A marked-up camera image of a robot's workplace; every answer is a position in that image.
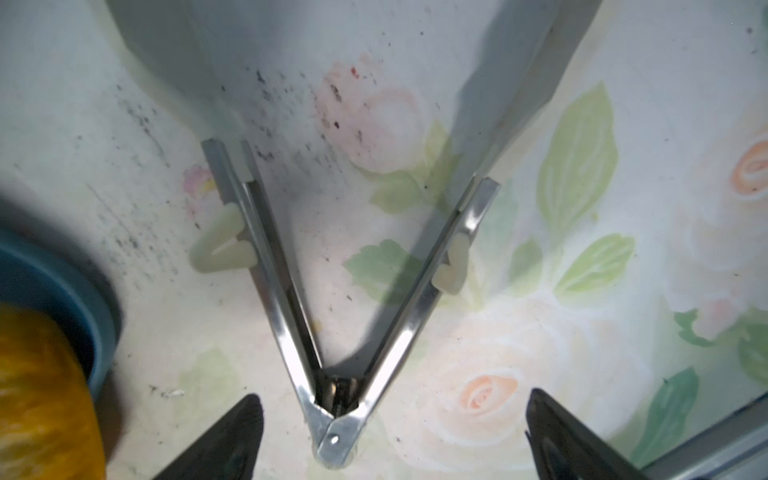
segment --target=yellow fruit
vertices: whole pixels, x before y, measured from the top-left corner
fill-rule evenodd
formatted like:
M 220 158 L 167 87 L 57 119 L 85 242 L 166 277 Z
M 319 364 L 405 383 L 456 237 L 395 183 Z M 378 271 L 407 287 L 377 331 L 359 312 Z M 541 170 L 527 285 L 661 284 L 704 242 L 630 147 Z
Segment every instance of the yellow fruit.
M 0 478 L 102 480 L 85 377 L 44 313 L 0 303 Z

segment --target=green leaf print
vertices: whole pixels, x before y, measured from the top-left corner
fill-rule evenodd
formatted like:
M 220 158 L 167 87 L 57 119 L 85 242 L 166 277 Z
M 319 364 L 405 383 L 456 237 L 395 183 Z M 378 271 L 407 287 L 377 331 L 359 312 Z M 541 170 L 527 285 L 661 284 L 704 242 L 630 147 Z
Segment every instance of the green leaf print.
M 561 239 L 597 202 L 618 162 L 614 112 L 600 83 L 563 113 L 541 165 L 536 199 L 541 215 Z
M 398 305 L 408 294 L 422 264 L 422 260 L 397 242 L 387 239 L 379 245 L 363 247 L 344 262 L 344 268 L 352 274 L 353 283 L 372 299 Z
M 674 322 L 682 329 L 677 335 L 681 339 L 695 346 L 712 346 L 715 343 L 707 339 L 703 339 L 694 333 L 694 322 L 699 315 L 697 309 L 688 310 L 687 312 L 675 312 Z
M 768 385 L 768 325 L 747 325 L 739 339 L 739 362 L 750 378 Z
M 452 206 L 445 199 L 445 191 L 461 157 L 453 153 L 448 131 L 440 122 L 435 121 L 424 139 L 421 158 L 416 167 L 377 174 L 353 166 L 367 180 L 379 184 L 370 203 L 388 214 L 399 214 L 418 204 L 436 205 L 447 211 Z
M 387 214 L 399 214 L 421 202 L 419 184 L 406 171 L 382 175 L 377 183 L 379 187 L 371 196 L 370 203 Z
M 532 238 L 515 249 L 509 281 L 516 296 L 525 296 L 536 290 L 541 280 L 543 261 L 541 248 Z
M 693 367 L 664 380 L 648 408 L 643 436 L 630 455 L 632 463 L 643 467 L 680 441 L 698 394 L 699 376 Z
M 307 480 L 346 480 L 339 470 L 329 470 L 323 467 L 314 457 L 306 460 L 306 478 Z
M 517 214 L 518 202 L 510 180 L 499 189 L 472 242 L 472 250 L 484 260 L 486 268 L 496 264 L 499 255 L 511 245 Z
M 612 233 L 597 239 L 568 268 L 555 294 L 581 293 L 608 285 L 624 273 L 633 251 L 632 237 Z
M 424 183 L 423 195 L 428 204 L 445 202 L 445 191 L 462 156 L 453 153 L 451 138 L 440 122 L 435 121 L 424 142 L 424 166 L 413 172 Z

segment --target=dark stain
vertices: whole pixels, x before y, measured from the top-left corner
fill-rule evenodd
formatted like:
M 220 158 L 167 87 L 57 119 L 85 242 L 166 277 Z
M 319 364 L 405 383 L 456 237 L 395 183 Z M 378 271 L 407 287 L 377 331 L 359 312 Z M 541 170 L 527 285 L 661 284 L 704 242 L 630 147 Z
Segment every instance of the dark stain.
M 128 113 L 138 124 L 139 127 L 142 127 L 144 130 L 144 133 L 152 140 L 152 143 L 154 143 L 155 148 L 157 148 L 157 156 L 160 157 L 160 159 L 165 164 L 166 168 L 170 168 L 170 164 L 168 163 L 168 159 L 165 157 L 165 149 L 163 149 L 163 146 L 160 145 L 160 142 L 157 141 L 157 138 L 154 137 L 152 132 L 147 128 L 146 124 L 147 121 L 145 120 L 146 117 L 143 117 L 136 113 L 136 111 L 131 108 L 131 104 L 129 104 L 126 100 L 121 100 L 118 102 L 120 106 L 125 108 L 126 113 Z
M 341 101 L 341 94 L 339 93 L 339 89 L 334 84 L 331 84 L 331 91 L 333 92 L 333 97 L 336 98 L 336 101 Z

